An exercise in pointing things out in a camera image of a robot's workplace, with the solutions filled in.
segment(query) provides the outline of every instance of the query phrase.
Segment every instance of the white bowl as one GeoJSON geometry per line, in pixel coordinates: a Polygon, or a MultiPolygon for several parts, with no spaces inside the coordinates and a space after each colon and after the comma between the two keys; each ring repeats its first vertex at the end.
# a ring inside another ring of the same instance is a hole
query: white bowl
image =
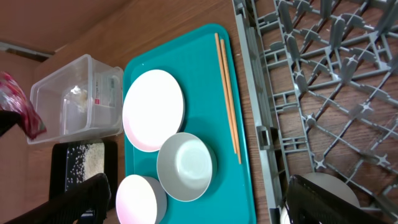
{"type": "Polygon", "coordinates": [[[155,178],[130,175],[120,183],[116,212],[121,224],[159,223],[166,209],[166,193],[155,178]]]}
{"type": "Polygon", "coordinates": [[[182,202],[201,197],[217,171],[214,152],[198,137],[174,134],[160,148],[157,174],[164,190],[182,202]]]}
{"type": "Polygon", "coordinates": [[[143,152],[158,151],[181,127],[184,99],[177,81],[163,70],[150,70],[130,86],[123,104],[128,140],[143,152]]]}

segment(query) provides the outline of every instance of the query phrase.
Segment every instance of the clear plastic bin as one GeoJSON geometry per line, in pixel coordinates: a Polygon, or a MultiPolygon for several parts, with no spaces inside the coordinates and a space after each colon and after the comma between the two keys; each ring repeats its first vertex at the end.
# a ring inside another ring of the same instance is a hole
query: clear plastic bin
{"type": "Polygon", "coordinates": [[[29,144],[79,141],[123,131],[123,70],[83,55],[32,86],[30,100],[47,132],[29,144]]]}

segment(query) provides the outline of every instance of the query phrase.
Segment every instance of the dish rack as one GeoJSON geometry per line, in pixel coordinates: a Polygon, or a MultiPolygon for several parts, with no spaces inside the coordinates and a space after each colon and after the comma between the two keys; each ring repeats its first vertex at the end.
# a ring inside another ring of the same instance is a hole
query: dish rack
{"type": "Polygon", "coordinates": [[[397,222],[398,1],[261,1],[233,4],[269,220],[290,175],[326,172],[397,222]]]}

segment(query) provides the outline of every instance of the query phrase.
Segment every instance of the wooden chopstick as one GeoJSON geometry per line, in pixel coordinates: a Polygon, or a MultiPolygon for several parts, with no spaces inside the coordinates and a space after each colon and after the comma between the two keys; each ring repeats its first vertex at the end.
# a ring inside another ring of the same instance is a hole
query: wooden chopstick
{"type": "Polygon", "coordinates": [[[221,71],[221,79],[223,81],[224,99],[225,99],[225,105],[226,105],[226,112],[228,115],[229,130],[231,131],[232,144],[234,147],[234,152],[236,153],[234,128],[232,125],[231,111],[230,111],[230,107],[229,107],[228,91],[227,91],[227,87],[226,87],[225,74],[224,74],[223,57],[221,55],[220,40],[218,39],[217,33],[215,34],[215,39],[216,39],[216,46],[217,46],[218,63],[220,66],[220,71],[221,71]]]}
{"type": "Polygon", "coordinates": [[[225,41],[223,39],[221,39],[221,56],[223,57],[223,62],[224,62],[224,74],[225,74],[225,81],[226,81],[226,89],[227,89],[228,98],[229,98],[229,108],[231,110],[231,120],[232,120],[232,127],[233,127],[234,137],[235,137],[236,153],[238,153],[238,161],[239,161],[239,164],[241,164],[242,163],[241,147],[239,145],[238,127],[236,126],[235,105],[234,105],[234,99],[233,99],[233,95],[232,95],[231,79],[229,77],[229,69],[228,69],[228,62],[227,62],[228,59],[226,58],[225,41]]]}

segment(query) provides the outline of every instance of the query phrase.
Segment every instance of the red object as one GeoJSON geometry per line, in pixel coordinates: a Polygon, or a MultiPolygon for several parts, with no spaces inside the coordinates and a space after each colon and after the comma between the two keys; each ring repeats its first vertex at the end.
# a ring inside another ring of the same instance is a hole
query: red object
{"type": "Polygon", "coordinates": [[[6,72],[0,72],[0,110],[19,113],[22,119],[18,125],[30,139],[47,131],[32,103],[15,79],[6,72]]]}

